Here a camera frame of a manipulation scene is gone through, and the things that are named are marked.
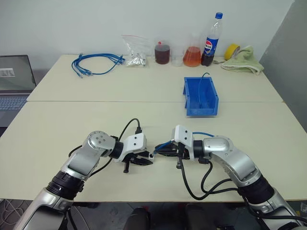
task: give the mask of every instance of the laptop keyboard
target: laptop keyboard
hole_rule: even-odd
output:
[[[20,110],[27,97],[0,97],[0,110]]]

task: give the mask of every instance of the blue bottle cap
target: blue bottle cap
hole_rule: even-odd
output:
[[[221,19],[223,17],[223,13],[217,12],[215,18]]]

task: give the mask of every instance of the cloth towel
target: cloth towel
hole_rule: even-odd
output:
[[[235,57],[221,64],[221,67],[235,72],[252,72],[256,75],[264,70],[264,67],[255,59],[254,49],[251,46],[239,50]]]

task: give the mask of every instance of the plastic bottle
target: plastic bottle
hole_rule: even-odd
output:
[[[222,16],[222,13],[216,13],[214,23],[209,30],[207,40],[205,41],[205,48],[201,56],[201,64],[203,66],[209,66],[213,61],[217,42],[222,33]]]

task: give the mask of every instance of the plastic storage bin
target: plastic storage bin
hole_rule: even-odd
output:
[[[217,115],[219,98],[211,77],[184,78],[188,116]]]

